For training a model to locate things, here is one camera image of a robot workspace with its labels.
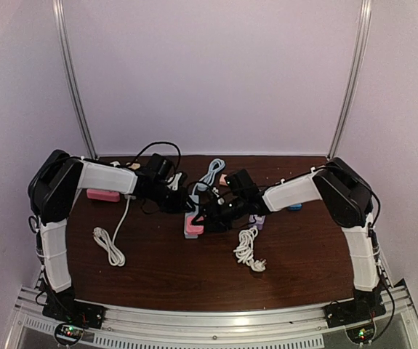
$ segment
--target robotic arm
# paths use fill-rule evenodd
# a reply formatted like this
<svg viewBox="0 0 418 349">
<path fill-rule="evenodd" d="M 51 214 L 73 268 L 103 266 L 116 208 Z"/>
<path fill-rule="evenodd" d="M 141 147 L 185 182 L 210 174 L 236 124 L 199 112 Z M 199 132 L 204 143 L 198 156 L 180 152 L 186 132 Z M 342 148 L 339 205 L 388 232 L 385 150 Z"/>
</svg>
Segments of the robotic arm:
<svg viewBox="0 0 418 349">
<path fill-rule="evenodd" d="M 195 207 L 182 186 L 187 176 L 180 172 L 170 182 L 167 177 L 172 169 L 173 163 L 158 154 L 153 154 L 146 166 L 136 171 L 70 157 L 63 151 L 51 154 L 28 188 L 31 209 L 39 222 L 38 254 L 54 297 L 50 310 L 44 308 L 44 315 L 65 319 L 65 314 L 55 313 L 56 302 L 71 313 L 78 312 L 78 308 L 84 310 L 80 302 L 73 301 L 65 243 L 67 219 L 77 193 L 85 188 L 111 190 L 155 201 L 162 212 L 192 212 Z M 254 184 L 245 169 L 227 176 L 226 181 L 235 198 L 221 205 L 217 200 L 209 200 L 192 224 L 204 225 L 206 232 L 226 231 L 245 214 L 266 215 L 293 204 L 323 200 L 345 234 L 354 270 L 354 300 L 326 307 L 329 326 L 366 320 L 371 312 L 374 316 L 385 313 L 385 308 L 379 305 L 379 247 L 373 231 L 372 191 L 345 162 L 332 159 L 307 174 L 282 180 L 264 190 Z"/>
</svg>

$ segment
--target wood grain surface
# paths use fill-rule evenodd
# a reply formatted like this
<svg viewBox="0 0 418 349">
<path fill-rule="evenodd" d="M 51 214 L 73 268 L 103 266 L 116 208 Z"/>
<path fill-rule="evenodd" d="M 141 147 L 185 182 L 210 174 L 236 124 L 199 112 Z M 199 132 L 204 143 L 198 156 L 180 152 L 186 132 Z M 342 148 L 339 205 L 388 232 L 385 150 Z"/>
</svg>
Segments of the wood grain surface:
<svg viewBox="0 0 418 349">
<path fill-rule="evenodd" d="M 213 156 L 183 156 L 180 169 L 197 180 Z M 325 162 L 323 157 L 224 156 L 224 173 L 248 169 L 258 185 L 272 184 Z M 123 163 L 126 158 L 118 158 Z M 116 239 L 126 256 L 108 264 L 92 238 L 94 227 L 113 234 L 124 211 L 119 203 L 90 201 L 82 193 L 68 222 L 68 264 L 77 298 L 155 310 L 256 310 L 352 297 L 353 270 L 345 237 L 321 201 L 266 217 L 254 256 L 264 273 L 239 265 L 233 255 L 238 230 L 183 237 L 183 214 L 145 215 L 131 203 Z M 152 203 L 146 204 L 153 210 Z"/>
</svg>

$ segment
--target white power cord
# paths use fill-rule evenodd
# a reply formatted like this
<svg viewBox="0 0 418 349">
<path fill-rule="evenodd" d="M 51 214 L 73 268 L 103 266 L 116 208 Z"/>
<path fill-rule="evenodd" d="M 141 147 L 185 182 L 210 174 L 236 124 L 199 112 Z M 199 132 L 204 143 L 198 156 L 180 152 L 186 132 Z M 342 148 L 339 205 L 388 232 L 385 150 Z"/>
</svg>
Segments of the white power cord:
<svg viewBox="0 0 418 349">
<path fill-rule="evenodd" d="M 238 263 L 244 263 L 251 267 L 253 271 L 261 273 L 265 270 L 266 260 L 254 260 L 254 240 L 259 234 L 256 226 L 239 232 L 239 246 L 235 252 Z"/>
<path fill-rule="evenodd" d="M 222 171 L 225 168 L 225 162 L 222 159 L 213 159 L 209 165 L 209 170 L 207 173 L 199 180 L 199 182 L 204 182 L 209 186 L 213 186 L 215 182 L 215 177 L 217 173 Z M 206 191 L 207 185 L 202 183 L 196 183 L 193 188 L 193 195 L 196 194 L 196 191 Z"/>
<path fill-rule="evenodd" d="M 126 258 L 117 246 L 115 246 L 115 238 L 120 230 L 121 225 L 123 224 L 124 219 L 128 215 L 129 202 L 131 201 L 131 196 L 126 197 L 126 208 L 124 209 L 123 217 L 121 217 L 120 222 L 116 226 L 115 233 L 113 233 L 113 238 L 110 240 L 110 236 L 105 229 L 96 227 L 94 228 L 94 240 L 97 244 L 102 247 L 108 253 L 108 262 L 113 267 L 119 266 L 122 267 L 126 262 Z"/>
</svg>

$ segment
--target light blue cable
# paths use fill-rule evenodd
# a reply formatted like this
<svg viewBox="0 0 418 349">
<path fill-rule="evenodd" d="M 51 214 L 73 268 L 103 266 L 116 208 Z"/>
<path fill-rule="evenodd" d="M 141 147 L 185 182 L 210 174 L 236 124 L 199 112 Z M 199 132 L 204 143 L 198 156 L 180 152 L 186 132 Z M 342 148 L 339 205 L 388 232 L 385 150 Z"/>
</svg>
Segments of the light blue cable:
<svg viewBox="0 0 418 349">
<path fill-rule="evenodd" d="M 213 159 L 209 165 L 209 170 L 207 173 L 199 180 L 199 182 L 204 182 L 211 187 L 214 184 L 215 177 L 217 176 L 218 172 L 222 171 L 225 168 L 225 162 L 222 159 Z M 207 185 L 196 183 L 193 189 L 193 195 L 196 194 L 196 191 L 206 191 Z"/>
</svg>

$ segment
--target white wall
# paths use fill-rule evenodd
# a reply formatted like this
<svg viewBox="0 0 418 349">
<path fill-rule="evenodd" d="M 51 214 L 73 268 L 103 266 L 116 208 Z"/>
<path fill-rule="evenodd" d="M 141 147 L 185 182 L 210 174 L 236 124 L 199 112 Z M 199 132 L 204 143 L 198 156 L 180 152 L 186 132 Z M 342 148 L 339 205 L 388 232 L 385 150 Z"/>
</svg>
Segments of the white wall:
<svg viewBox="0 0 418 349">
<path fill-rule="evenodd" d="M 377 232 L 394 279 L 407 280 L 418 310 L 418 0 L 374 2 L 338 155 L 382 199 Z"/>
<path fill-rule="evenodd" d="M 28 183 L 50 151 L 84 153 L 49 0 L 0 0 L 0 344 L 21 284 L 39 269 Z"/>
<path fill-rule="evenodd" d="M 326 154 L 360 0 L 65 2 L 99 154 Z"/>
</svg>

